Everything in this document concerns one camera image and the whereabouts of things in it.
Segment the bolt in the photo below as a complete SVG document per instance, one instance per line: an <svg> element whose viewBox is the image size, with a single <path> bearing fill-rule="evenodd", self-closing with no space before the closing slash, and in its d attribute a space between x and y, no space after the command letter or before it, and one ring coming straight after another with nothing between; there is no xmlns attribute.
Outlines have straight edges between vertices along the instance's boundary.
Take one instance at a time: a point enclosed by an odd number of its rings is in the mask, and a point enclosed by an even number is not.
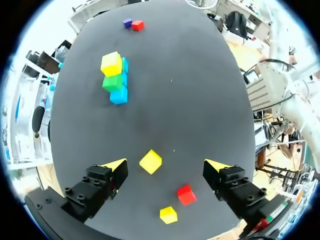
<svg viewBox="0 0 320 240"><path fill-rule="evenodd" d="M93 181L93 185L96 186L96 187L98 187L98 186L101 185L101 182L100 182L99 180L94 180L94 181Z"/></svg>
<svg viewBox="0 0 320 240"><path fill-rule="evenodd" d="M79 194L77 199L80 201L80 203L83 203L85 201L85 195Z"/></svg>
<svg viewBox="0 0 320 240"><path fill-rule="evenodd" d="M82 182L88 183L90 179L87 176L82 177Z"/></svg>
<svg viewBox="0 0 320 240"><path fill-rule="evenodd" d="M248 197L246 198L246 200L247 200L248 202L252 202L254 199L255 199L255 197L252 196L252 195L248 195Z"/></svg>
<svg viewBox="0 0 320 240"><path fill-rule="evenodd" d="M267 189L266 188L261 188L260 189L260 194L265 195L267 193Z"/></svg>
<svg viewBox="0 0 320 240"><path fill-rule="evenodd" d="M70 187L65 187L65 188L64 188L64 192L65 192L66 194L71 194L71 193L72 193L72 189L71 189Z"/></svg>

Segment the desk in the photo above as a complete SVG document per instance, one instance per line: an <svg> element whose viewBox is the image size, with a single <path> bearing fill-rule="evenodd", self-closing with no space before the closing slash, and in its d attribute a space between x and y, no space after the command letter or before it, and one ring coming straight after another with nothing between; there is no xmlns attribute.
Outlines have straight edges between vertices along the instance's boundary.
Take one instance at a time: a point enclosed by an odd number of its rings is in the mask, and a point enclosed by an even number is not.
<svg viewBox="0 0 320 240"><path fill-rule="evenodd" d="M145 29L124 29L127 18L143 20ZM130 62L124 105L110 103L102 89L101 59L113 51ZM240 165L252 180L253 117L236 60L202 11L162 0L95 17L68 52L55 91L51 147L62 189L93 164L127 158L118 194L86 225L122 240L205 240L237 225L202 172L209 158ZM150 149L162 157L152 175L139 166ZM183 206L176 192L188 183L197 202ZM167 206L178 222L159 218Z"/></svg>

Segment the stacked cubes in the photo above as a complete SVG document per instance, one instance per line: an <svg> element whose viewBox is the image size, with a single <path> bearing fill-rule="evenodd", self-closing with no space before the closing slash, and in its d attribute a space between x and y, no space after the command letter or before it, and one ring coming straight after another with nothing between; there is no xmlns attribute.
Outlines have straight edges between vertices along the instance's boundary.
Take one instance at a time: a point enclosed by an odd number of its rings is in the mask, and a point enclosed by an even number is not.
<svg viewBox="0 0 320 240"><path fill-rule="evenodd" d="M101 61L101 71L104 74L102 88L110 92L113 104L128 102L128 61L115 51L104 55Z"/></svg>

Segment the cyan cube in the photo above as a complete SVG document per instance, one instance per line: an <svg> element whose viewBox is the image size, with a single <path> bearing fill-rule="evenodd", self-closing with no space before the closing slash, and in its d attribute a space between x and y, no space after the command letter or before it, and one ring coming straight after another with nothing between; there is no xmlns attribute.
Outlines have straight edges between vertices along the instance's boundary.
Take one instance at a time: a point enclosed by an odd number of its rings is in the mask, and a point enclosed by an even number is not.
<svg viewBox="0 0 320 240"><path fill-rule="evenodd" d="M130 18L123 20L122 22L126 29L131 28L132 20Z"/></svg>
<svg viewBox="0 0 320 240"><path fill-rule="evenodd" d="M129 71L128 60L125 57L123 57L122 58L122 72L125 72L126 74L128 74L128 71Z"/></svg>
<svg viewBox="0 0 320 240"><path fill-rule="evenodd" d="M128 87L128 75L123 71L121 73L121 77L122 77L122 84Z"/></svg>
<svg viewBox="0 0 320 240"><path fill-rule="evenodd" d="M125 85L122 85L119 91L113 91L110 93L110 102L116 105L128 102L128 90Z"/></svg>

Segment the wooden floor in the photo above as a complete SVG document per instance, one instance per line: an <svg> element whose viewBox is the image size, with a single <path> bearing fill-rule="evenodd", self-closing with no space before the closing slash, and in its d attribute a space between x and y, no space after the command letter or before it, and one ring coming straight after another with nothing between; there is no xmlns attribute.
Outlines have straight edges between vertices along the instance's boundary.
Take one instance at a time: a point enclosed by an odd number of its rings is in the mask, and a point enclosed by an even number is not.
<svg viewBox="0 0 320 240"><path fill-rule="evenodd" d="M256 49L250 49L248 47L242 45L236 45L233 43L227 42L230 50L232 51L238 65L240 68L247 70L254 64L258 62L258 60L262 57L262 54L259 53ZM282 168L287 168L290 170L298 170L300 165L301 155L299 153L293 154L293 159L286 158L280 150L277 150L276 147L266 151L266 159L271 159L269 165L278 166ZM46 189L47 187L53 188L60 195L62 194L62 190L59 186L59 182L57 180L56 171L53 164L39 166L38 168L39 177L41 179L43 187ZM267 189L267 199L272 199L277 193L282 190L282 182L280 180L274 179L272 183L269 183L269 177L265 172L258 171L253 175L253 183L259 188ZM237 240L239 238L240 233L243 228L246 226L246 222L242 220L237 227L230 230L229 232L223 233L219 236L215 236L211 238L211 240Z"/></svg>

